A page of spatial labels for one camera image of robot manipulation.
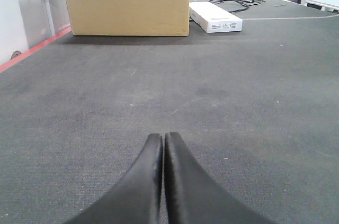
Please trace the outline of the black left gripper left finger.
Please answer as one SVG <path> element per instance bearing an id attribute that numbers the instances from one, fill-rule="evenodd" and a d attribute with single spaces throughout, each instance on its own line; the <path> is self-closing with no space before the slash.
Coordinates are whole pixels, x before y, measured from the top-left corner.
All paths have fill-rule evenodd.
<path id="1" fill-rule="evenodd" d="M 66 223 L 159 223 L 162 165 L 162 136 L 152 133 L 117 184 Z"/>

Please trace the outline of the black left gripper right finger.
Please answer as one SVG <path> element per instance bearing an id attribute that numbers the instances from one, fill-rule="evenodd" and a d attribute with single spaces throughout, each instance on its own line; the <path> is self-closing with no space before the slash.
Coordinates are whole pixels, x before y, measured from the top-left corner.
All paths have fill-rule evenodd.
<path id="1" fill-rule="evenodd" d="M 218 185 L 177 132 L 165 135 L 164 186 L 169 223 L 271 223 Z"/>

